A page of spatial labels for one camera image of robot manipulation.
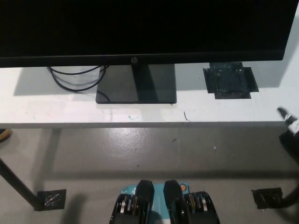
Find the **monitor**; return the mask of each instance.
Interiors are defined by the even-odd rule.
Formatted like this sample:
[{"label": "monitor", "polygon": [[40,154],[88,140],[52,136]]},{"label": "monitor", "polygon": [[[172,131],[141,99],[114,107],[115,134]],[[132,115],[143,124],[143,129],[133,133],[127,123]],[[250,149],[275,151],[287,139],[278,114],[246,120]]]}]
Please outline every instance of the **monitor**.
[{"label": "monitor", "polygon": [[0,67],[282,60],[298,1],[1,1]]}]

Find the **desk leg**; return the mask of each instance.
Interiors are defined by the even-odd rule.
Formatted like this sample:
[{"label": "desk leg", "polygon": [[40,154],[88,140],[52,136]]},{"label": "desk leg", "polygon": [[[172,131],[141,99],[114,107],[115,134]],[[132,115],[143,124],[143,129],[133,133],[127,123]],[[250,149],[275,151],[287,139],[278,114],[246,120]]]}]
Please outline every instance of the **desk leg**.
[{"label": "desk leg", "polygon": [[66,190],[38,191],[35,195],[0,159],[0,175],[12,186],[35,211],[64,209]]}]

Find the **monitor stand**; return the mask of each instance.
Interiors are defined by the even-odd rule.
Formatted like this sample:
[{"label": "monitor stand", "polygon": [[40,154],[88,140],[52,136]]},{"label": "monitor stand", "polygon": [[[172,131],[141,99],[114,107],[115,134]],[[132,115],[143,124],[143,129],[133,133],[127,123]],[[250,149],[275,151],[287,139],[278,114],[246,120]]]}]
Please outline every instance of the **monitor stand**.
[{"label": "monitor stand", "polygon": [[109,66],[99,83],[98,104],[175,104],[174,64]]}]

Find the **black object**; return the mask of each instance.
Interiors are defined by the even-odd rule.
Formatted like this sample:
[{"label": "black object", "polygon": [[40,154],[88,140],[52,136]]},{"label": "black object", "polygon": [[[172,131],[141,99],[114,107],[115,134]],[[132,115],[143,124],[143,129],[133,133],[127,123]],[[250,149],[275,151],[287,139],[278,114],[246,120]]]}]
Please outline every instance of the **black object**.
[{"label": "black object", "polygon": [[166,181],[165,203],[172,224],[220,224],[216,209],[208,193],[184,194],[177,181]]},{"label": "black object", "polygon": [[298,119],[291,115],[285,108],[279,107],[277,109],[279,114],[285,120],[285,124],[288,127],[288,130],[281,134],[279,139],[280,143],[284,147],[284,149],[292,156],[294,159],[298,160],[299,156],[299,132],[298,127]]},{"label": "black object", "polygon": [[285,198],[281,188],[253,190],[252,194],[258,209],[289,208],[299,202],[299,186]]},{"label": "black object", "polygon": [[281,117],[285,120],[285,124],[288,126],[288,128],[291,127],[291,125],[298,120],[298,118],[291,115],[285,108],[279,107],[277,108],[277,111],[281,115]]},{"label": "black object", "polygon": [[288,130],[280,135],[279,140],[286,151],[299,156],[299,133],[294,135]]},{"label": "black object", "polygon": [[1,1],[0,67],[282,60],[297,5]]},{"label": "black object", "polygon": [[215,99],[250,99],[251,92],[258,92],[251,68],[244,68],[241,62],[210,63],[204,75],[207,91]]},{"label": "black object", "polygon": [[281,188],[252,190],[254,201],[258,209],[282,208]]},{"label": "black object", "polygon": [[174,64],[110,66],[98,85],[98,104],[175,104]]},{"label": "black object", "polygon": [[0,175],[12,186],[35,211],[64,209],[66,190],[39,191],[37,196],[0,159]]},{"label": "black object", "polygon": [[154,201],[151,181],[141,180],[135,195],[120,194],[116,200],[110,224],[147,224]]}]

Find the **white desk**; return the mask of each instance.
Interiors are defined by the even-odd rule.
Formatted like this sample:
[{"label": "white desk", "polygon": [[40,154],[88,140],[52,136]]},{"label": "white desk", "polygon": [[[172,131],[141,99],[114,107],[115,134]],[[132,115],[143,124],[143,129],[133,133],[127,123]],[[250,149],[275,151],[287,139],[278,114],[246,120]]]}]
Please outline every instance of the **white desk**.
[{"label": "white desk", "polygon": [[208,94],[203,74],[208,63],[175,65],[178,102],[174,105],[98,105],[96,89],[66,92],[46,68],[0,69],[0,127],[282,125],[278,106],[299,116],[298,42],[297,10],[283,61],[243,63],[252,67],[259,87],[259,92],[251,93],[252,99],[216,100]]}]

